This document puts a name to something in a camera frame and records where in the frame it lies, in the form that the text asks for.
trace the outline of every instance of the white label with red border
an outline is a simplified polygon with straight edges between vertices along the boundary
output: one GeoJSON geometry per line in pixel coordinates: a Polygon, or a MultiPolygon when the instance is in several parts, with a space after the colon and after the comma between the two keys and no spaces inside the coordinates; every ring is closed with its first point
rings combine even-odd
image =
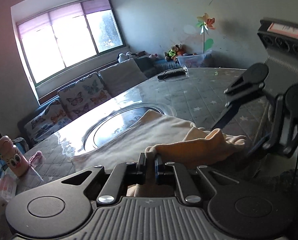
{"type": "Polygon", "coordinates": [[[290,27],[279,23],[271,23],[268,32],[282,34],[298,40],[298,28],[290,27]]]}

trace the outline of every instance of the purple window shade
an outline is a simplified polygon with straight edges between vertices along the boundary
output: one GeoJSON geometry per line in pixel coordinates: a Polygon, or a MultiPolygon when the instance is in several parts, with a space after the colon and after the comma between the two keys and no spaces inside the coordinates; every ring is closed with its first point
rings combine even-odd
{"type": "Polygon", "coordinates": [[[89,0],[82,2],[86,14],[111,10],[109,0],[89,0]]]}
{"type": "Polygon", "coordinates": [[[83,15],[81,4],[76,3],[76,4],[68,5],[60,9],[51,11],[50,19],[52,24],[54,24],[57,21],[67,20],[69,18],[74,18],[81,15],[83,15]]]}
{"type": "Polygon", "coordinates": [[[50,25],[49,17],[46,13],[22,23],[18,26],[20,39],[28,33],[37,32],[50,25]]]}

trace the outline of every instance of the window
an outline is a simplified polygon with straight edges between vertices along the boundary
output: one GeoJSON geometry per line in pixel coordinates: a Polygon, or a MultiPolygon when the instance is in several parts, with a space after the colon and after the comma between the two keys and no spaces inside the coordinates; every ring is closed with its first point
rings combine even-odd
{"type": "Polygon", "coordinates": [[[82,61],[124,46],[109,0],[84,0],[17,24],[35,86],[82,61]]]}

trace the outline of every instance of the plastic storage bin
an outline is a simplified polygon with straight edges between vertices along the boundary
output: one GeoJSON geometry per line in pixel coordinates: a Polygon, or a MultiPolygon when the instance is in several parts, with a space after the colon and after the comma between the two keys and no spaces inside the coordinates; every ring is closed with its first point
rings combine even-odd
{"type": "Polygon", "coordinates": [[[215,67],[212,58],[212,50],[201,55],[178,57],[178,60],[181,67],[215,67]]]}

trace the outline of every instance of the metal screw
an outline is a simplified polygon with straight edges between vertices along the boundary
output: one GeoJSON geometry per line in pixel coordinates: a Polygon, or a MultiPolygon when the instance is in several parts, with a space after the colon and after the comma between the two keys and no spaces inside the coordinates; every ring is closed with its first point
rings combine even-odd
{"type": "Polygon", "coordinates": [[[185,198],[185,201],[188,203],[198,203],[201,201],[201,198],[196,195],[190,195],[185,198]]]}
{"type": "Polygon", "coordinates": [[[111,203],[114,201],[114,197],[113,196],[110,196],[110,195],[104,195],[104,196],[101,196],[101,197],[98,197],[98,201],[101,202],[101,203],[111,203]]]}

